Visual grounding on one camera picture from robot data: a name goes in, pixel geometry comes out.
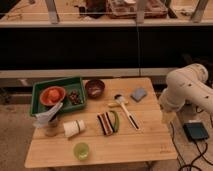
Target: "cucumber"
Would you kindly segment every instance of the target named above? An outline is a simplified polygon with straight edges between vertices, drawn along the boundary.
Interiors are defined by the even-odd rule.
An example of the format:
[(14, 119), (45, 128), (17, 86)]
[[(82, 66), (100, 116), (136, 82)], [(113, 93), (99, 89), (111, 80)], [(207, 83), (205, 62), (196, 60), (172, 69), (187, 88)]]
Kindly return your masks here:
[(118, 113), (114, 110), (110, 110), (111, 113), (113, 113), (114, 117), (115, 117), (115, 122), (113, 125), (114, 131), (118, 132), (119, 126), (120, 126), (120, 121), (119, 121), (119, 117), (118, 117)]

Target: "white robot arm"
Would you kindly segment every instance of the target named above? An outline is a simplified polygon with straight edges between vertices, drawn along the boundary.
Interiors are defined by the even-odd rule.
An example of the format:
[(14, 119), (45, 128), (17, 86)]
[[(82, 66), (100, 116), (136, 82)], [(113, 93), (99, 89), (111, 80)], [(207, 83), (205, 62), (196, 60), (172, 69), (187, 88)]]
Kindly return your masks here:
[(167, 88), (163, 90), (159, 103), (166, 112), (179, 111), (186, 100), (213, 115), (213, 89), (204, 83), (208, 71), (201, 64), (192, 64), (174, 70), (167, 75)]

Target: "brown bowl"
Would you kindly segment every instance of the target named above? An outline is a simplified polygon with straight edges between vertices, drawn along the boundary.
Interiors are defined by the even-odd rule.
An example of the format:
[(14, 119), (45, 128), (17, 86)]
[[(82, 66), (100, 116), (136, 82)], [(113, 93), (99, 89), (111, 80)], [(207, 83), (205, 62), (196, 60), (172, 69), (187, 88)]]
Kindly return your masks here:
[(86, 89), (88, 97), (98, 98), (103, 94), (105, 89), (105, 84), (101, 80), (93, 79), (88, 81), (85, 84), (85, 89)]
[(66, 90), (60, 86), (51, 86), (44, 89), (39, 97), (41, 104), (44, 106), (54, 106), (62, 101), (66, 95)]

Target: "spoon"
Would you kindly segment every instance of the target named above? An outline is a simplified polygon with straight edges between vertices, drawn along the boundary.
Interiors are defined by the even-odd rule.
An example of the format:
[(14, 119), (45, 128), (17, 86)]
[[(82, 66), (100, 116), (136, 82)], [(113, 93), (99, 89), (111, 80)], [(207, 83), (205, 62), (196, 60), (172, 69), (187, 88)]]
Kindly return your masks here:
[(35, 114), (37, 121), (33, 123), (36, 128), (42, 128), (48, 124), (49, 121), (55, 118), (56, 113), (61, 109), (63, 103), (58, 102), (50, 110)]
[(126, 106), (125, 106), (125, 101), (126, 99), (120, 95), (120, 94), (117, 94), (115, 95), (114, 97), (115, 101), (122, 107), (122, 109), (124, 110), (127, 118), (129, 119), (129, 122), (132, 124), (132, 126), (135, 128), (135, 129), (139, 129), (137, 123), (135, 122), (135, 120), (133, 119), (132, 117), (132, 114), (127, 110)]

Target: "floor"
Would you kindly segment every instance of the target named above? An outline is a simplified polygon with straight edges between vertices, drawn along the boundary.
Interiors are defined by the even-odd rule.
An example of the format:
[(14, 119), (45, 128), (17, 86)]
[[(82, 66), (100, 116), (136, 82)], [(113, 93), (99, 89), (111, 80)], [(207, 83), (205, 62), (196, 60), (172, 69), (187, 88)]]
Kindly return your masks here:
[[(26, 169), (24, 167), (25, 157), (29, 148), (30, 139), (33, 134), (32, 123), (34, 118), (29, 117), (29, 104), (0, 105), (0, 170), (1, 171), (46, 171), (47, 169)], [(211, 127), (209, 115), (199, 114), (210, 138), (207, 140), (209, 150), (206, 158), (213, 161), (213, 128)], [(198, 155), (193, 143), (189, 143), (182, 130), (179, 119), (173, 121), (175, 128), (175, 142), (186, 163), (191, 162)], [(195, 163), (204, 171), (211, 171), (213, 167), (199, 159)], [(145, 171), (144, 163), (117, 164), (110, 166), (89, 166), (73, 168), (56, 168), (58, 171)], [(177, 171), (179, 164), (176, 160), (159, 161), (153, 166), (153, 171)]]

